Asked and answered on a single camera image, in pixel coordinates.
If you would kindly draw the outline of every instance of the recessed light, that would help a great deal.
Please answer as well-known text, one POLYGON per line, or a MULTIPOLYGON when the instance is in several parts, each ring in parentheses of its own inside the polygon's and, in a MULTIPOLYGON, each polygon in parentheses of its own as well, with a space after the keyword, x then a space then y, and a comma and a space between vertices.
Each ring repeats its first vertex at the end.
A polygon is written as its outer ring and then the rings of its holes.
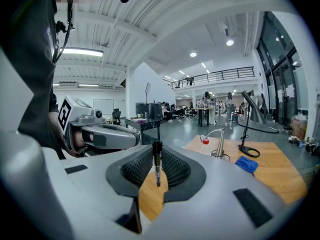
POLYGON ((92 55, 102 57, 104 52, 102 50, 93 50, 93 49, 83 49, 83 48, 64 48, 63 54, 81 54, 81 55, 92 55))
POLYGON ((234 44, 234 41, 232 39, 229 39, 228 41, 226 41, 227 46, 232 46, 233 44, 234 44))
POLYGON ((78 84, 79 86, 90 86, 90 87, 99 87, 99 84, 78 84))

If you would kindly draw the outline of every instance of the blue cloth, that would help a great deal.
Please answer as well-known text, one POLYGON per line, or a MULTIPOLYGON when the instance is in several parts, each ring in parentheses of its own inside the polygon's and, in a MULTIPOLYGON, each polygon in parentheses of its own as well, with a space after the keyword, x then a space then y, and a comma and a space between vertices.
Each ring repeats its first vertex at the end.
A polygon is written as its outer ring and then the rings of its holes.
POLYGON ((258 168, 258 163, 256 161, 253 161, 249 158, 246 158, 245 156, 241 156, 235 164, 248 173, 251 173, 253 175, 253 172, 258 168))

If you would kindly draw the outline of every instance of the pen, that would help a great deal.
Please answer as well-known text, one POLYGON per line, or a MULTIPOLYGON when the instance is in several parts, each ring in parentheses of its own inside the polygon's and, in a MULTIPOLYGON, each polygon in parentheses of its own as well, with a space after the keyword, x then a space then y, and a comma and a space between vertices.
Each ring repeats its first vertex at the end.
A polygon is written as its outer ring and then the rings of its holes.
POLYGON ((155 172, 155 183, 157 187, 161 185, 161 157, 160 153, 162 152, 162 142, 155 140, 152 144, 153 152, 153 163, 154 163, 154 172, 155 172))

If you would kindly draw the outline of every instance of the person's arm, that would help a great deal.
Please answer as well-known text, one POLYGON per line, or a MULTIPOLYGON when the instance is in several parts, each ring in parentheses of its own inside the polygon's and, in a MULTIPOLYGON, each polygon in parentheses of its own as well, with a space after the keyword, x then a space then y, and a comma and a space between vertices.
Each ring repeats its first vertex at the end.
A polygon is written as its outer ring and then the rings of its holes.
MULTIPOLYGON (((72 150, 70 150, 65 144, 64 136, 59 126, 58 114, 59 114, 59 110, 58 110, 58 104, 57 104, 57 97, 54 94, 53 89, 51 89, 50 102, 49 102, 49 120, 51 123, 53 134, 56 140, 58 141, 59 145, 61 146, 61 148, 67 151, 71 156, 76 157, 77 155, 72 150)), ((73 134, 73 145, 76 148, 80 148, 84 145, 82 132, 80 130, 76 131, 73 134)))

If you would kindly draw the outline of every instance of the railing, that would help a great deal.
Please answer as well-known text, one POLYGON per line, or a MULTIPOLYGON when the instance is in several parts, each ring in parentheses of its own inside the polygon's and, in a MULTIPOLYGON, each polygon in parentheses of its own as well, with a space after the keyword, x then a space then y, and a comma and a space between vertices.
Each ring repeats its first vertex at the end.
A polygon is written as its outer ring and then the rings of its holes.
POLYGON ((200 74, 191 76, 176 82, 171 83, 172 89, 182 88, 186 86, 200 85, 221 80, 240 79, 240 78, 254 78, 254 67, 240 67, 228 70, 216 71, 209 74, 200 74))

